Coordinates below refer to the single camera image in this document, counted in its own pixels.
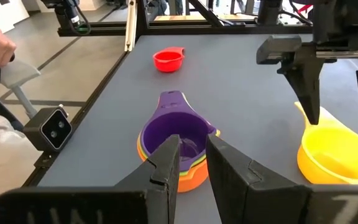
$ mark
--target black cable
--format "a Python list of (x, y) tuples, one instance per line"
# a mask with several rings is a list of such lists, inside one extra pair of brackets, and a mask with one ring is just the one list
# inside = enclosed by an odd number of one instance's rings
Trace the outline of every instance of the black cable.
[(312, 26), (312, 25), (313, 25), (313, 23), (310, 22), (309, 20), (304, 19), (304, 18), (302, 18), (302, 17), (300, 17), (300, 16), (297, 16), (297, 15), (295, 15), (295, 14), (293, 14), (293, 13), (290, 13), (290, 12), (287, 12), (287, 11), (280, 11), (280, 12), (278, 12), (278, 13), (279, 13), (279, 14), (286, 14), (286, 15), (288, 15), (288, 16), (294, 17), (295, 19), (298, 19), (299, 21), (303, 22), (304, 24), (306, 24), (306, 25), (308, 25), (308, 26)]
[(82, 12), (82, 10), (80, 9), (79, 5), (77, 4), (76, 1), (73, 1), (74, 2), (74, 6), (75, 6), (75, 9), (78, 11), (79, 15), (84, 19), (85, 21), (85, 25), (86, 25), (86, 29), (87, 31), (85, 33), (81, 33), (80, 31), (78, 31), (73, 23), (70, 21), (70, 28), (71, 30), (78, 36), (84, 36), (84, 35), (89, 35), (91, 33), (91, 24), (89, 23), (88, 19), (86, 18), (86, 16), (84, 15), (84, 13)]
[(290, 5), (291, 5), (293, 11), (294, 11), (295, 13), (297, 13), (300, 18), (302, 18), (302, 20), (301, 20), (302, 22), (308, 21), (307, 23), (305, 22), (305, 24), (313, 24), (310, 20), (308, 20), (305, 16), (303, 16), (302, 13), (300, 13), (300, 12), (298, 11), (298, 9), (297, 9), (297, 8), (295, 7), (295, 5), (293, 4), (293, 0), (288, 0), (288, 1), (290, 2)]

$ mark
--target yellow cup handle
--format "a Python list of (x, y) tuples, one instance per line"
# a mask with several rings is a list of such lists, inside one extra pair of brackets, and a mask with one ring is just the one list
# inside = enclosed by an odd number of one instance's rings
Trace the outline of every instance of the yellow cup handle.
[(305, 111), (303, 110), (301, 103), (297, 101), (297, 102), (295, 102), (295, 106), (303, 114), (303, 118), (305, 120), (305, 130), (313, 128), (313, 127), (316, 127), (316, 126), (321, 126), (321, 125), (347, 128), (344, 124), (342, 124), (338, 119), (336, 119), (330, 112), (328, 112), (322, 106), (320, 106), (319, 124), (318, 125), (312, 125), (312, 124), (309, 123), (308, 117), (306, 116)]

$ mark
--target purple measuring cup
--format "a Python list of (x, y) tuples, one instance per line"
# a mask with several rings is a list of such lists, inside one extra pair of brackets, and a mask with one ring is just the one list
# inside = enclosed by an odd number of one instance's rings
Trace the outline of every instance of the purple measuring cup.
[(161, 93), (153, 116), (140, 134), (140, 144), (147, 157), (169, 136), (179, 134), (181, 139), (180, 172), (205, 155), (206, 137), (217, 130), (198, 115), (180, 91)]

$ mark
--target red measuring cup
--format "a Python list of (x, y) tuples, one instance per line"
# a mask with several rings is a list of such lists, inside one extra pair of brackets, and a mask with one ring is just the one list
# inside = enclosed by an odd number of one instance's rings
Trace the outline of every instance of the red measuring cup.
[(185, 58), (184, 47), (167, 47), (153, 55), (154, 65), (161, 72), (178, 70)]

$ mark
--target black metal frame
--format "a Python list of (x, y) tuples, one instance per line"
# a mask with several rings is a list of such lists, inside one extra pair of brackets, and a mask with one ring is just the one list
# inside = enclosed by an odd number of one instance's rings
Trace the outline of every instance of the black metal frame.
[[(189, 0), (189, 3), (200, 12), (205, 21), (154, 21), (155, 17), (147, 15), (145, 0), (130, 0), (129, 4), (137, 1), (137, 27), (136, 36), (141, 35), (193, 35), (193, 34), (311, 34), (312, 27), (305, 25), (275, 24), (282, 0), (261, 1), (259, 8), (259, 21), (252, 19), (222, 21), (212, 11), (213, 1), (208, 6), (199, 0)], [(249, 10), (253, 4), (247, 4)], [(90, 36), (125, 35), (125, 22), (90, 22)], [(78, 36), (69, 28), (59, 28), (61, 37)]]

